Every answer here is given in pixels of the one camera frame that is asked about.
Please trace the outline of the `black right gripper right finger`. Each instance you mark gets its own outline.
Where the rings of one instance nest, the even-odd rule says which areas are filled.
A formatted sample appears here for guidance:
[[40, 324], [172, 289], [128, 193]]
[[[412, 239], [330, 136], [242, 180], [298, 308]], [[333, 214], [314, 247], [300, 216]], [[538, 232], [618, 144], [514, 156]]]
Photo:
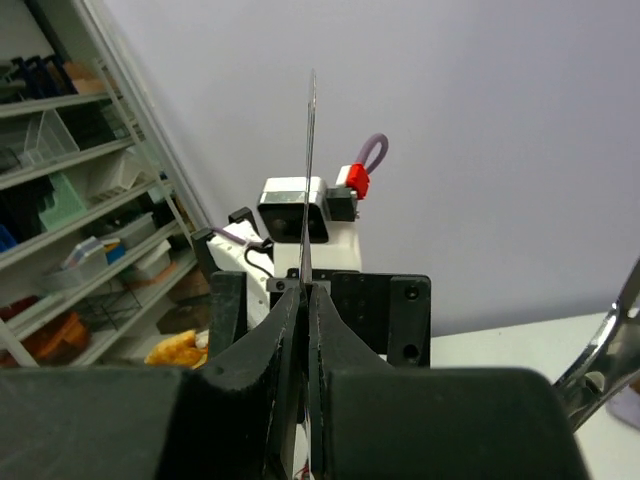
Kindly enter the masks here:
[[522, 368], [397, 368], [309, 305], [310, 467], [318, 479], [585, 479], [547, 379]]

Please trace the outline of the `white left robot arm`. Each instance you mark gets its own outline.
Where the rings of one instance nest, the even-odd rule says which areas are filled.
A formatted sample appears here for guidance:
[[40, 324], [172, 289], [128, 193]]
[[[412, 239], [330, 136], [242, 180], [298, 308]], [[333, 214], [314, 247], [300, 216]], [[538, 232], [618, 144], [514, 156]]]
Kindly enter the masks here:
[[[192, 236], [218, 315], [210, 327], [217, 355], [257, 327], [298, 280], [297, 244], [259, 236], [248, 208], [222, 229]], [[355, 223], [329, 221], [329, 240], [312, 247], [313, 280], [324, 286], [342, 321], [396, 367], [431, 363], [431, 280], [426, 275], [366, 273]]]

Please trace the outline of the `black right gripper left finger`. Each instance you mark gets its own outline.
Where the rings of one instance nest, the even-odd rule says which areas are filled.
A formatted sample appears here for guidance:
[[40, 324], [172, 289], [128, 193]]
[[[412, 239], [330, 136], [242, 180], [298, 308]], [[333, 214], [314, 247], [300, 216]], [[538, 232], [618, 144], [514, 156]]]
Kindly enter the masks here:
[[172, 479], [288, 479], [301, 368], [300, 288], [203, 367], [186, 373], [169, 429]]

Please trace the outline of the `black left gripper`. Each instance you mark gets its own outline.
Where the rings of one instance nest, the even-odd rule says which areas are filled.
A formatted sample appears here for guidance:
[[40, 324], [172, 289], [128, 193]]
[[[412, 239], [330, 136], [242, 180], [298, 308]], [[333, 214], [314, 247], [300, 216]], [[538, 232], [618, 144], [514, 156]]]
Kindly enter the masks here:
[[[395, 367], [431, 364], [431, 280], [426, 275], [321, 270], [312, 273], [325, 287], [343, 322]], [[250, 329], [248, 275], [217, 271], [209, 278], [209, 357], [222, 353]]]

